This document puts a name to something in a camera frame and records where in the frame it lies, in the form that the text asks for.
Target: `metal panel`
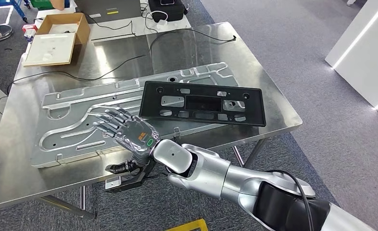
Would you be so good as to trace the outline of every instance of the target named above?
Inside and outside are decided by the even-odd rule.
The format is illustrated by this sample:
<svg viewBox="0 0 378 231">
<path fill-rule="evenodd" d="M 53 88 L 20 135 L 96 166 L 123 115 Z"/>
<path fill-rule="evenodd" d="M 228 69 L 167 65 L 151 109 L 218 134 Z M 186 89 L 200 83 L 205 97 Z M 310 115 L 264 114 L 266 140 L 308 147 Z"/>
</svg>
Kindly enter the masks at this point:
<svg viewBox="0 0 378 231">
<path fill-rule="evenodd" d="M 209 64 L 116 83 L 49 93 L 39 109 L 39 120 L 31 164 L 51 167 L 95 155 L 123 150 L 110 137 L 93 127 L 97 113 L 108 107 L 122 107 L 138 115 L 146 81 L 202 83 L 237 86 L 226 63 Z M 174 128 L 192 134 L 221 125 L 150 121 L 163 138 L 171 138 Z"/>
</svg>

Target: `gray carpet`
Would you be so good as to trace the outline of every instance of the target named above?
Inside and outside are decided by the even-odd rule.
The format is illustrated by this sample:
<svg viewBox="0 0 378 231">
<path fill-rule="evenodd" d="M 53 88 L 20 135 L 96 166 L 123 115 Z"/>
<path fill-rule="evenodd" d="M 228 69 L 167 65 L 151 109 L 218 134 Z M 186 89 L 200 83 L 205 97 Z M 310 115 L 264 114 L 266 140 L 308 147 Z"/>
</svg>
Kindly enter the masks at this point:
<svg viewBox="0 0 378 231">
<path fill-rule="evenodd" d="M 363 2 L 202 0 L 301 116 L 292 135 L 342 208 L 378 230 L 378 112 L 324 61 Z"/>
<path fill-rule="evenodd" d="M 245 158 L 255 143 L 239 146 Z M 219 152 L 237 165 L 231 149 Z M 336 203 L 314 168 L 288 133 L 268 140 L 252 169 L 280 168 L 309 182 L 319 198 Z M 153 174 L 164 169 L 156 166 Z M 172 228 L 203 218 L 209 230 L 256 230 L 261 225 L 235 205 L 197 192 L 185 191 L 168 183 L 165 176 L 147 180 L 143 186 L 111 194 L 103 191 L 103 183 L 87 187 L 86 207 L 98 213 L 98 219 L 77 218 L 39 201 L 28 201 L 0 209 L 0 231 L 6 230 L 72 230 L 72 231 L 156 231 Z M 78 190 L 56 195 L 72 204 L 78 202 Z"/>
<path fill-rule="evenodd" d="M 32 22 L 38 13 L 37 9 L 27 9 L 23 4 L 21 8 L 29 22 Z M 0 24 L 5 23 L 8 11 L 8 8 L 0 9 Z M 15 10 L 12 12 L 9 25 L 13 29 L 13 35 L 6 40 L 0 41 L 0 89 L 3 92 L 6 92 L 6 88 L 13 80 L 19 59 L 27 47 L 27 40 L 24 38 L 22 31 L 22 26 L 25 25 L 25 22 L 22 21 Z"/>
</svg>

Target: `white cable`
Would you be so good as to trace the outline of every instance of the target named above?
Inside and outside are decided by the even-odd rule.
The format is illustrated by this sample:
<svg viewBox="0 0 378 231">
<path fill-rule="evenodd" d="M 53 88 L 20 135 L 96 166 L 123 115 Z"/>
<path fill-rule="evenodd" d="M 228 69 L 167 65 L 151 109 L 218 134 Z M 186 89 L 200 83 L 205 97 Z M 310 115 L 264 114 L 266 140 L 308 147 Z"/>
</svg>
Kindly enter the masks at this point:
<svg viewBox="0 0 378 231">
<path fill-rule="evenodd" d="M 167 13 L 165 13 L 165 12 L 163 12 L 163 11 L 152 11 L 152 12 L 148 12 L 147 13 L 147 15 L 145 16 L 145 22 L 144 22 L 144 24 L 145 24 L 145 27 L 147 27 L 147 18 L 148 18 L 148 15 L 151 15 L 152 16 L 152 19 L 153 19 L 153 13 L 164 13 L 165 15 L 166 15 L 166 18 L 164 19 L 165 21 L 168 19 L 168 14 Z M 149 28 L 149 27 L 147 27 L 149 30 L 154 30 L 154 31 L 156 31 L 156 33 L 158 33 L 158 31 L 157 30 L 155 30 L 155 29 L 153 29 L 153 28 Z"/>
<path fill-rule="evenodd" d="M 167 13 L 165 13 L 163 11 L 152 11 L 152 12 L 149 12 L 149 14 L 152 16 L 152 18 L 153 18 L 153 15 L 152 15 L 153 13 L 163 13 L 163 14 L 165 14 L 166 18 L 163 19 L 163 20 L 168 21 L 168 14 Z"/>
</svg>

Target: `robot finger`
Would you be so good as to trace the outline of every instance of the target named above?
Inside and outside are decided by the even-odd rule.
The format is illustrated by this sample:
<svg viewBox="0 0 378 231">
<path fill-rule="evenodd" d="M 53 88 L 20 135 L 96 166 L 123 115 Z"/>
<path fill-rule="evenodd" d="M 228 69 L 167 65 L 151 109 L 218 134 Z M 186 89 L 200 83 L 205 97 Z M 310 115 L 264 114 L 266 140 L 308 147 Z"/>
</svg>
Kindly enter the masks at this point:
<svg viewBox="0 0 378 231">
<path fill-rule="evenodd" d="M 96 118 L 101 120 L 101 121 L 104 121 L 106 123 L 110 123 L 111 122 L 111 119 L 113 118 L 112 116 L 109 116 L 109 115 L 104 115 L 104 114 L 98 114 L 96 115 Z"/>
<path fill-rule="evenodd" d="M 117 123 L 117 121 L 113 121 L 112 116 L 99 114 L 96 115 L 96 118 L 105 122 L 108 126 L 114 128 L 115 130 L 118 130 L 120 128 L 120 124 Z"/>
<path fill-rule="evenodd" d="M 105 134 L 109 135 L 110 137 L 114 137 L 117 134 L 117 131 L 113 128 L 109 128 L 104 124 L 99 124 L 97 122 L 93 123 L 93 126 L 96 127 L 98 130 L 104 132 Z"/>
<path fill-rule="evenodd" d="M 128 119 L 132 119 L 134 116 L 131 115 L 131 113 L 129 113 L 127 110 L 125 110 L 124 108 L 121 108 L 121 107 L 118 107 L 116 109 L 119 113 L 121 113 L 124 117 L 127 117 Z"/>
<path fill-rule="evenodd" d="M 125 125 L 126 120 L 123 119 L 122 117 L 120 117 L 117 112 L 114 112 L 114 111 L 109 110 L 109 109 L 105 110 L 104 112 L 113 117 L 113 122 L 116 122 L 118 125 L 121 125 L 121 126 L 124 126 L 124 127 L 126 126 Z"/>
</svg>

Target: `silver robot arm segment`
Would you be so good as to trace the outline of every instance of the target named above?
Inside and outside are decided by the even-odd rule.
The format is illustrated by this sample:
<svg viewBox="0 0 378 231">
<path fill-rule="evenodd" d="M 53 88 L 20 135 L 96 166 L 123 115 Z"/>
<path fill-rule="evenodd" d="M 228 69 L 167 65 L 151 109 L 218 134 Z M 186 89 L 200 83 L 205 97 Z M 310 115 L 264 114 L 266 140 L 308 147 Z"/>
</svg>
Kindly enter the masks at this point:
<svg viewBox="0 0 378 231">
<path fill-rule="evenodd" d="M 170 140 L 160 141 L 152 155 L 171 170 L 168 180 L 177 187 L 230 200 L 271 231 L 309 230 L 301 192 L 287 175 L 233 166 L 215 152 Z M 308 198 L 315 230 L 374 230 L 338 206 L 315 199 L 311 186 L 298 182 Z"/>
<path fill-rule="evenodd" d="M 173 185 L 230 200 L 268 230 L 309 230 L 301 192 L 291 177 L 233 166 L 212 151 L 160 140 L 153 126 L 123 108 L 109 107 L 96 116 L 98 122 L 94 126 L 132 152 L 131 160 L 109 165 L 107 171 L 132 172 L 153 159 L 168 168 L 168 180 Z M 315 231 L 373 231 L 336 205 L 315 199 L 311 186 L 297 181 L 308 199 Z"/>
</svg>

